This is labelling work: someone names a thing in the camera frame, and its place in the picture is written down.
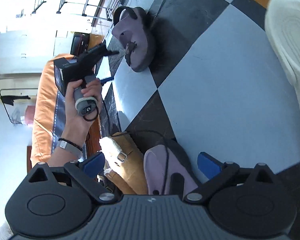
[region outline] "metal bolt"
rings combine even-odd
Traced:
[[[187,199],[190,201],[199,201],[202,199],[202,195],[199,193],[189,193]]]
[[[114,199],[114,194],[112,193],[102,193],[99,198],[103,201],[110,201],[110,200],[113,200]]]

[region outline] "black cable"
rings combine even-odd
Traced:
[[[103,102],[103,105],[105,107],[105,110],[106,110],[106,114],[107,114],[107,117],[108,117],[108,124],[109,124],[109,136],[111,136],[111,133],[110,133],[110,118],[109,118],[109,114],[108,114],[108,110],[106,108],[106,103],[105,101],[102,99],[102,102]],[[119,136],[124,136],[125,134],[137,134],[137,133],[140,133],[140,132],[149,132],[149,133],[155,133],[157,135],[159,135],[162,139],[163,139],[163,145],[164,145],[164,148],[166,150],[166,166],[165,166],[165,170],[164,170],[164,177],[163,177],[163,185],[162,185],[162,195],[164,195],[164,191],[166,189],[166,183],[167,183],[167,176],[168,176],[168,165],[169,165],[169,151],[168,151],[168,146],[167,146],[167,139],[159,132],[157,131],[154,131],[154,130],[137,130],[137,131],[133,131],[133,132],[129,132],[129,131],[126,131],[125,133],[122,133],[122,134],[118,134],[118,135],[112,135],[111,137],[119,137]]]
[[[108,118],[108,132],[109,132],[109,136],[111,135],[111,131],[110,131],[110,118],[109,118],[109,113],[108,113],[108,110],[106,108],[106,103],[105,101],[102,99],[102,102],[103,102],[103,105],[105,107],[105,110],[106,110],[106,114],[107,114],[107,118]]]
[[[92,122],[92,121],[96,120],[96,119],[98,118],[98,116],[99,116],[99,109],[98,109],[98,106],[96,106],[96,111],[97,111],[97,115],[96,115],[95,118],[87,119],[85,116],[83,116],[83,119],[84,119],[85,121],[87,121],[87,122]]]

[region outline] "checkered floor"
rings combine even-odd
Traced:
[[[157,51],[135,73],[116,38],[106,36],[108,49],[120,54],[98,70],[99,78],[114,76],[103,88],[110,120],[102,111],[102,135],[148,129],[174,138],[201,181],[202,151],[241,167],[267,163],[300,209],[300,110],[264,32],[265,8],[253,0],[122,2],[149,11]],[[143,153],[159,141],[146,133],[133,139]],[[297,219],[293,239],[300,239]]]

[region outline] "wristband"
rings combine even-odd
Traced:
[[[65,141],[65,142],[71,144],[72,146],[76,147],[77,149],[79,149],[82,152],[82,148],[79,145],[73,143],[72,141],[69,141],[69,140],[64,139],[64,138],[59,138],[58,141]]]

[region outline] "wall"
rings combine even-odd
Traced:
[[[45,0],[36,14],[31,14],[34,10],[35,0],[0,0],[0,32],[22,30],[28,28],[47,28],[65,29],[67,31],[90,32],[92,18],[82,17],[82,4],[66,3],[61,14],[56,14],[60,0]],[[69,2],[85,3],[86,0],[66,0]],[[99,0],[89,0],[89,4],[98,5]],[[17,14],[24,9],[25,16],[16,18]],[[85,13],[94,15],[96,7],[87,6]]]
[[[31,128],[13,127],[0,103],[0,226],[7,201],[26,176],[27,145],[31,145]]]

